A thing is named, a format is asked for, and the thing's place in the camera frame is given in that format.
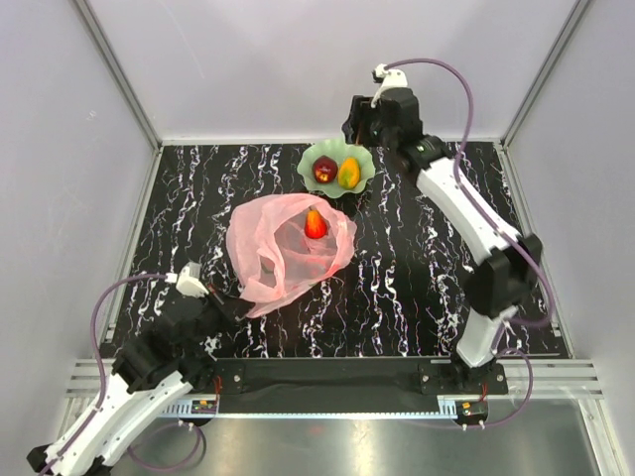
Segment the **red yellow pear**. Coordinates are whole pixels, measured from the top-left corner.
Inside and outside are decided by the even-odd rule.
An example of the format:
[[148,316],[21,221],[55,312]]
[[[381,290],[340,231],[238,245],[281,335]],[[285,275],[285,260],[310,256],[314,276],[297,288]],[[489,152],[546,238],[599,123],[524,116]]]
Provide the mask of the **red yellow pear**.
[[306,216],[305,235],[309,239],[321,239],[328,233],[328,227],[325,219],[316,209],[310,209]]

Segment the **pink plastic bag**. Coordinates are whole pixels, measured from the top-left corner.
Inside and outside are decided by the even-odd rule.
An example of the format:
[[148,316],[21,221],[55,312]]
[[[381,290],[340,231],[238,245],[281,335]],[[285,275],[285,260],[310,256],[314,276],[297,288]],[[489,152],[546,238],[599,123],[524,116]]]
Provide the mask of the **pink plastic bag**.
[[[328,233],[321,239],[305,235],[311,208],[327,223]],[[253,304],[247,317],[288,305],[347,267],[356,231],[343,212],[308,193],[270,194],[234,208],[225,243],[240,298]]]

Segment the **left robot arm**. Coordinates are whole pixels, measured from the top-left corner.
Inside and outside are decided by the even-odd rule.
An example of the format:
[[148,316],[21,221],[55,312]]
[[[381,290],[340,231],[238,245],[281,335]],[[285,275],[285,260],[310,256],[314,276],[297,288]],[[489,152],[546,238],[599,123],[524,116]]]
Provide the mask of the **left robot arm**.
[[212,293],[178,297],[100,367],[93,401],[57,441],[33,448],[39,475],[107,475],[131,443],[172,403],[190,392],[220,391],[222,379],[203,342],[234,330],[249,303]]

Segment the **red apple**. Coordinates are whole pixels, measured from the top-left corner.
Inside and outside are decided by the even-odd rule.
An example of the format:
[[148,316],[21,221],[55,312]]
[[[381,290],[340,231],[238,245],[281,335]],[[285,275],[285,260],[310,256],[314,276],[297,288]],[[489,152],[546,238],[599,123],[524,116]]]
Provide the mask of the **red apple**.
[[338,164],[334,159],[322,155],[314,161],[312,171],[317,183],[331,183],[338,175]]

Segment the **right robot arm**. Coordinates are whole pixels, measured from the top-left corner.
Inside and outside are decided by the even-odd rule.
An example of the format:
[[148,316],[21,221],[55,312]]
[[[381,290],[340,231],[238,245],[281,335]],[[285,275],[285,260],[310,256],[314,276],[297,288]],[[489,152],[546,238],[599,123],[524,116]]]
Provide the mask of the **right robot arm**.
[[476,391],[491,371],[505,322],[537,283],[541,240],[503,220],[464,177],[448,145],[424,132],[419,101],[410,88],[353,96],[342,133],[348,144],[389,153],[470,251],[476,268],[463,286],[469,314],[451,354],[450,380],[460,392]]

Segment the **yellow green mango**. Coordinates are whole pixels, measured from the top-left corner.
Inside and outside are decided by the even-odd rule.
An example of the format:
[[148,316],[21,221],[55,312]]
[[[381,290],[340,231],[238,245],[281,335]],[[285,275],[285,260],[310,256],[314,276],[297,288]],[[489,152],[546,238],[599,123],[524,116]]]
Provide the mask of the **yellow green mango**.
[[339,167],[337,182],[343,189],[354,189],[360,182],[361,168],[354,157],[346,158]]

